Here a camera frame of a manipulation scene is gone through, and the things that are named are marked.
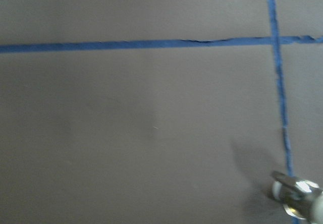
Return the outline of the brown paper table mat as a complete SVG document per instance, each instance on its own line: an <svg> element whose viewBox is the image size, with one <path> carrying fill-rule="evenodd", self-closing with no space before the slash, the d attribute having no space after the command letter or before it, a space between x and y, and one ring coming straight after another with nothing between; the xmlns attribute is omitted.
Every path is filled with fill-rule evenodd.
<svg viewBox="0 0 323 224"><path fill-rule="evenodd" d="M1 0L1 223L292 223L322 184L322 0Z"/></svg>

